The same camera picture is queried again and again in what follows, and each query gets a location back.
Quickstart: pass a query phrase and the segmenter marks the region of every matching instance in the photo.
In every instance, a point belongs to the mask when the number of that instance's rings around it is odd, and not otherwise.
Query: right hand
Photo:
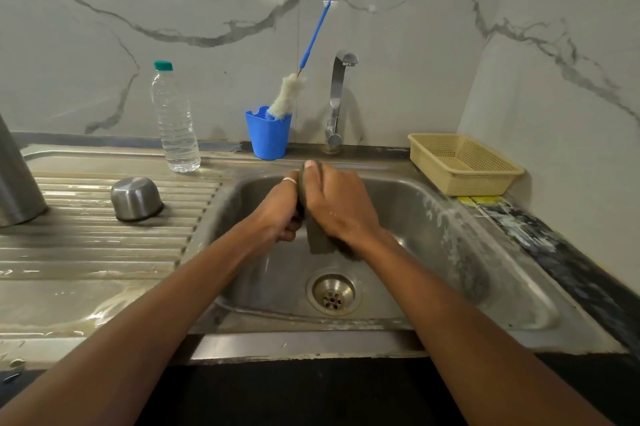
[[[307,210],[324,232],[352,245],[361,238],[377,234],[381,230],[378,214],[358,174],[321,164],[321,183],[317,165],[308,160],[303,178]]]

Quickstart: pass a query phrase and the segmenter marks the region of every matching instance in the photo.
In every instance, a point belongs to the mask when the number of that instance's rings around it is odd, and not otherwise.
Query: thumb
[[[307,207],[313,207],[314,204],[322,202],[324,196],[322,193],[322,183],[320,180],[320,170],[318,164],[313,160],[305,162],[305,171],[302,176],[305,186],[305,204]]]

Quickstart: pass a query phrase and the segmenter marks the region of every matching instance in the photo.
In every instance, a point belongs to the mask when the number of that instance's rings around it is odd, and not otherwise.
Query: forearm
[[[0,423],[133,424],[160,374],[237,265],[241,222],[133,302],[0,410]]]
[[[383,231],[355,244],[414,326],[471,425],[610,424]]]

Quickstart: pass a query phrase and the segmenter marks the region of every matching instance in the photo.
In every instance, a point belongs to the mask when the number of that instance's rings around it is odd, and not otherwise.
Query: countertop
[[[60,136],[16,134],[28,143]],[[65,144],[112,145],[111,138],[65,136]],[[82,139],[82,143],[71,141]],[[155,148],[156,139],[127,138],[124,145]],[[250,144],[204,142],[217,151],[250,152]],[[293,146],[298,154],[313,147]],[[408,158],[406,149],[347,147],[349,157],[375,153]],[[517,242],[627,354],[543,353],[538,357],[616,424],[639,424],[640,299],[607,275],[543,222],[506,200],[469,200]],[[0,406],[41,371],[3,373]],[[428,357],[258,361],[168,367],[138,424],[403,424],[463,423]]]

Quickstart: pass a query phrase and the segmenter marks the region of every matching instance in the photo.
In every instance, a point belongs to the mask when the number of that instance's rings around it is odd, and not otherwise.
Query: sink drain
[[[360,301],[354,281],[337,272],[320,272],[307,284],[307,297],[314,308],[328,315],[350,313]]]

